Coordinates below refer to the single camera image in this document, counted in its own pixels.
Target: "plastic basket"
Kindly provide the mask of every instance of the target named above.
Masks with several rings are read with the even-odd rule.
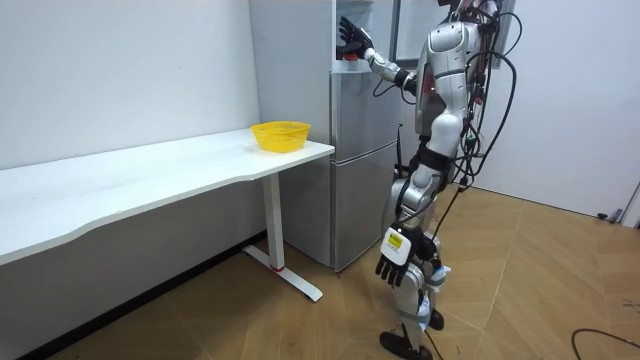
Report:
[[[299,149],[311,125],[293,121],[274,121],[251,127],[258,145],[269,151],[288,152]]]

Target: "desk foot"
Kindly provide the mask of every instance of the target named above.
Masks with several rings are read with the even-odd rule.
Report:
[[[271,264],[269,264],[269,256],[262,251],[258,250],[253,245],[247,246],[243,249],[244,252],[254,257],[256,260],[260,261],[264,266],[271,269]],[[302,291],[309,299],[313,302],[318,301],[322,297],[322,291],[320,291],[317,287],[311,285],[307,280],[301,278],[293,271],[287,269],[286,267],[282,269],[282,271],[274,271],[274,273],[280,275],[283,279],[288,281],[291,285],[295,286],[298,290]]]

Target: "freezer door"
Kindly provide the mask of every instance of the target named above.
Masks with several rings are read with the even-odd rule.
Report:
[[[333,267],[340,271],[380,236],[382,210],[393,183],[395,144],[333,166]]]
[[[402,99],[398,89],[374,98],[373,89],[379,81],[373,73],[332,75],[331,133],[336,147],[335,161],[347,161],[396,140]]]

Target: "desk top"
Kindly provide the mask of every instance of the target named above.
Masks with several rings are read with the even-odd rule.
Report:
[[[99,226],[327,156],[260,149],[249,129],[0,171],[0,265]]]

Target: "silver refrigerator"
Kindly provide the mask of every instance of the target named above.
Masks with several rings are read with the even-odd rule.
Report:
[[[309,123],[308,140],[336,147],[280,173],[284,240],[337,271],[380,235],[404,104],[397,89],[372,96],[379,78],[366,61],[337,59],[338,24],[348,16],[389,56],[393,3],[249,1],[258,91],[247,84],[246,96],[258,96],[260,121]]]
[[[285,241],[336,271],[379,238],[393,183],[401,99],[396,89],[373,97],[378,81],[332,75],[330,126],[311,127],[328,129],[336,152],[281,176]]]

